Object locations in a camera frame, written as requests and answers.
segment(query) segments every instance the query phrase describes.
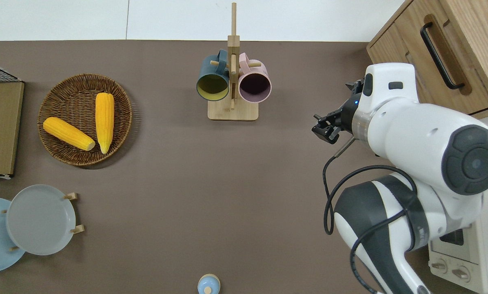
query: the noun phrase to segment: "mug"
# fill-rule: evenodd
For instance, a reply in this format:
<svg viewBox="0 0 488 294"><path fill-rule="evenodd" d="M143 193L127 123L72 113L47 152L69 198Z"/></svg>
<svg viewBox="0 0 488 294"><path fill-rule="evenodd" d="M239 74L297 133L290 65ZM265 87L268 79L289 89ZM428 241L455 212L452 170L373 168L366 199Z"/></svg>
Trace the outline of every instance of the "mug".
<svg viewBox="0 0 488 294"><path fill-rule="evenodd" d="M259 103L270 96L271 81L264 63L260 62L260 67L249 67L252 62L260 61L250 60L245 53L240 54L239 94L242 99L248 102Z"/></svg>
<svg viewBox="0 0 488 294"><path fill-rule="evenodd" d="M197 93L208 101L219 101L229 93L229 72L226 69L228 52L220 49L218 55L210 55L202 61L201 73L197 80Z"/></svg>

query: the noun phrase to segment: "yellow corn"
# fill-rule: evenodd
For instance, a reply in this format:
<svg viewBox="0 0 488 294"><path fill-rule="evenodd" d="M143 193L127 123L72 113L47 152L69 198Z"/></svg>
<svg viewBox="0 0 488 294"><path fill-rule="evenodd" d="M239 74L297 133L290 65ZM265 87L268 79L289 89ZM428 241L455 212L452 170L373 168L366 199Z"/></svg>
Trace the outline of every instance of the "yellow corn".
<svg viewBox="0 0 488 294"><path fill-rule="evenodd" d="M102 154L106 154L113 138L113 95L99 93L95 98L95 130Z"/></svg>
<svg viewBox="0 0 488 294"><path fill-rule="evenodd" d="M58 139L85 151L90 151L95 146L93 139L86 136L86 134L73 125L57 117L48 117L43 122L43 129L48 134L56 136Z"/></svg>

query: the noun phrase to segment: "brown table surface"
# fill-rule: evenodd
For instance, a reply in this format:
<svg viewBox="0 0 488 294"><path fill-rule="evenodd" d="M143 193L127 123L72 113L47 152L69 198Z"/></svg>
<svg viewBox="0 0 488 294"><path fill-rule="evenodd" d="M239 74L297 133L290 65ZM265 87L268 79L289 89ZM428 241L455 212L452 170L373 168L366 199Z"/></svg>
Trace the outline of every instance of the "brown table surface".
<svg viewBox="0 0 488 294"><path fill-rule="evenodd" d="M209 272L224 294L364 292L349 249L322 229L322 166L349 135L328 145L311 127L314 113L349 97L345 82L363 76L365 45L242 42L268 67L273 90L257 121L238 122L209 120L195 90L202 59L225 42L0 42L0 67L26 82L16 173L0 179L0 197L33 184L78 192L86 226L60 252L26 253L1 271L0 293L194 294ZM36 127L48 91L80 73L113 78L134 107L128 140L88 169L52 158ZM355 143L331 165L330 185L380 163Z"/></svg>

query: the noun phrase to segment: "pink mug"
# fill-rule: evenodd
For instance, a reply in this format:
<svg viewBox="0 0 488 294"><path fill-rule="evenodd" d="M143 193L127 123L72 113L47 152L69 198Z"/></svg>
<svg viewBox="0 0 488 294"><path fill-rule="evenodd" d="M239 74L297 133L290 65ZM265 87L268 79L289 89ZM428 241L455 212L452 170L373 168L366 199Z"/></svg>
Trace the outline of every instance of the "pink mug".
<svg viewBox="0 0 488 294"><path fill-rule="evenodd" d="M239 56L239 94L242 99L259 103L267 99L271 94L271 81L264 63L260 62L259 67L249 67L250 63L260 62L256 59L249 59L245 53Z"/></svg>

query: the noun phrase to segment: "wooden cabinet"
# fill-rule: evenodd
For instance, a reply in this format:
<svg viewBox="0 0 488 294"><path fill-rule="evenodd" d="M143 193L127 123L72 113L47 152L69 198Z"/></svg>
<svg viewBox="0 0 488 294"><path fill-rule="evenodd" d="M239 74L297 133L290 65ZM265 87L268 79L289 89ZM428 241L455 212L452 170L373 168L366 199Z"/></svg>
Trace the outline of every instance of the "wooden cabinet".
<svg viewBox="0 0 488 294"><path fill-rule="evenodd" d="M488 0L407 0L367 52L413 64L421 102L488 116Z"/></svg>

